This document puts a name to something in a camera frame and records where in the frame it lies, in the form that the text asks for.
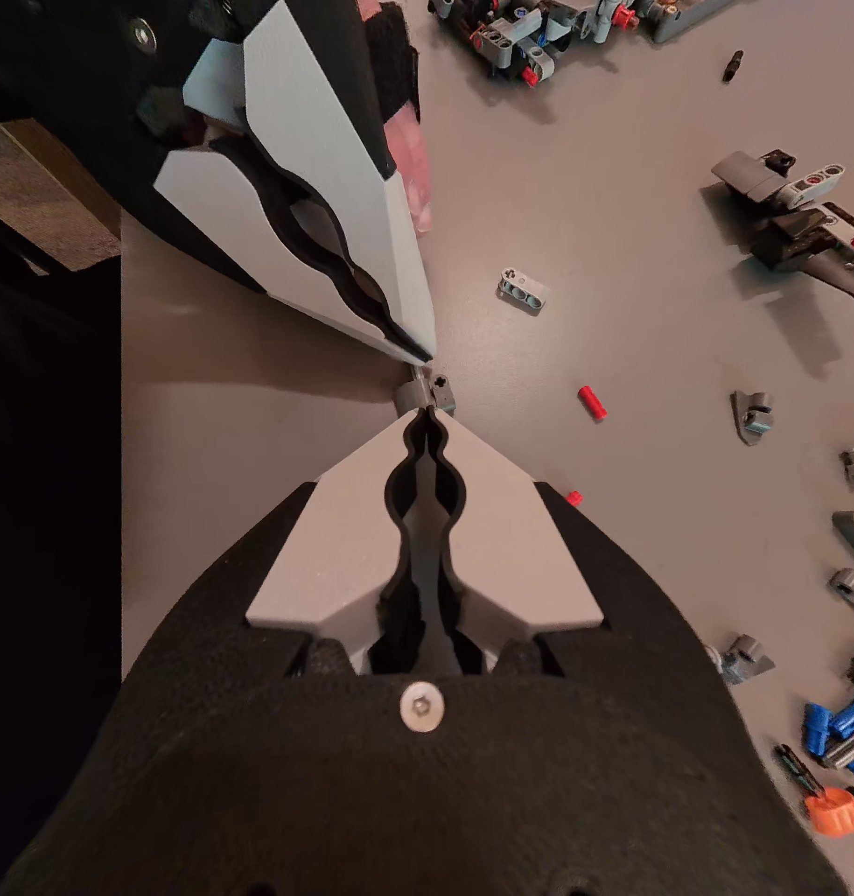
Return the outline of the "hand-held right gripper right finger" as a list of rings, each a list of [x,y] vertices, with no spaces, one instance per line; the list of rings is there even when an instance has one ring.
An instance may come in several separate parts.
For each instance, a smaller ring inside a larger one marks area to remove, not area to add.
[[[441,410],[428,413],[440,541],[441,621],[465,675],[490,671],[512,641],[595,629],[603,611],[539,484]]]

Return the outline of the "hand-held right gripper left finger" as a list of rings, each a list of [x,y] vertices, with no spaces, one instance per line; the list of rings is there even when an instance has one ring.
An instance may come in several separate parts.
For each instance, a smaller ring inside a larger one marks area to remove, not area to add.
[[[407,412],[305,488],[250,626],[339,642],[358,674],[411,666],[423,622],[405,518],[427,421]]]

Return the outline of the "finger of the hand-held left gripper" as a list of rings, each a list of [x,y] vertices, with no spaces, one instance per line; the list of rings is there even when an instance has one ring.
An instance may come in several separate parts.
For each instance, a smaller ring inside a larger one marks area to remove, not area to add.
[[[248,138],[170,151],[154,188],[268,297],[395,359],[431,360],[431,294],[413,231],[389,245],[388,287],[354,273],[300,224]]]
[[[388,287],[397,230],[413,231],[420,249],[369,62],[361,47],[329,49],[291,3],[275,2],[240,44],[209,40],[182,94],[217,117],[190,149],[252,140],[312,238]]]

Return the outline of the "grey axle connector lego assembly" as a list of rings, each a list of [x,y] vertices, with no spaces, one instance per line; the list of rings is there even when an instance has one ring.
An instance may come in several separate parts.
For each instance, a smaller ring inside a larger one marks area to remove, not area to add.
[[[426,408],[438,409],[453,416],[456,400],[449,378],[423,365],[409,364],[408,369],[408,379],[396,389],[393,396],[398,418]]]

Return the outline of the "pile of small lego pieces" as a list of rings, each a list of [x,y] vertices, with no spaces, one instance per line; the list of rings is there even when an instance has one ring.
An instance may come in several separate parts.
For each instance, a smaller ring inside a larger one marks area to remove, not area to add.
[[[847,668],[847,680],[854,687],[854,656]],[[815,702],[807,703],[802,734],[802,746],[810,760],[823,770],[843,771],[854,777],[854,697],[843,709],[836,712]],[[812,768],[788,745],[778,745],[774,753],[788,777],[801,790],[802,806],[811,823],[803,799],[824,788],[834,787],[826,787],[820,783]],[[854,795],[854,786],[837,789],[849,790]]]

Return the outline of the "lego car chassis model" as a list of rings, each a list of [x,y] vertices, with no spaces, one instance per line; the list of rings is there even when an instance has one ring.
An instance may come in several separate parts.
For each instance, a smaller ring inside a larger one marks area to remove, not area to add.
[[[550,80],[571,46],[600,46],[616,30],[644,28],[660,45],[734,1],[429,1],[429,14],[479,56],[489,77],[530,88]]]

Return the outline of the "grey lego joint piece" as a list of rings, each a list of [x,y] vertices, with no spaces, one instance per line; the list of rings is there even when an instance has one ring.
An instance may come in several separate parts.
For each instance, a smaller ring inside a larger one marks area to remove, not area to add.
[[[762,643],[748,634],[735,639],[721,656],[721,675],[728,686],[738,686],[776,668]]]

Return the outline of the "light grey lego beam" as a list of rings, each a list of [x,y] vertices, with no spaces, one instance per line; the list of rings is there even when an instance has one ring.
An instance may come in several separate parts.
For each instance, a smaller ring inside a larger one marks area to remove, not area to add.
[[[501,297],[532,315],[538,315],[544,309],[552,294],[550,288],[540,281],[511,267],[502,270],[497,290]]]

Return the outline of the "dark grey lego wedge piece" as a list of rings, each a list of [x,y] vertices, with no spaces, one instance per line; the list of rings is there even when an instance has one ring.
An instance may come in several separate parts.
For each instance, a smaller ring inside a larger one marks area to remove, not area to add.
[[[747,446],[760,443],[774,424],[774,397],[769,392],[749,394],[736,390],[731,394],[735,428],[738,437]]]

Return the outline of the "black grey lego wing assembly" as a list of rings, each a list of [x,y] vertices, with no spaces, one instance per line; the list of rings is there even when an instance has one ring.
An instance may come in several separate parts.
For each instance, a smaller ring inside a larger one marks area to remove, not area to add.
[[[846,173],[828,164],[794,176],[775,149],[734,151],[711,173],[735,201],[748,252],[771,273],[802,273],[854,299],[854,215],[827,198]]]

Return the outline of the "person's left hand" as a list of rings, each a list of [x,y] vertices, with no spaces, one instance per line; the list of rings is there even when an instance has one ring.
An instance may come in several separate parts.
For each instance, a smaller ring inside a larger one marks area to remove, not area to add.
[[[433,226],[433,184],[426,142],[411,102],[388,120],[384,133],[402,177],[415,234],[422,238]]]

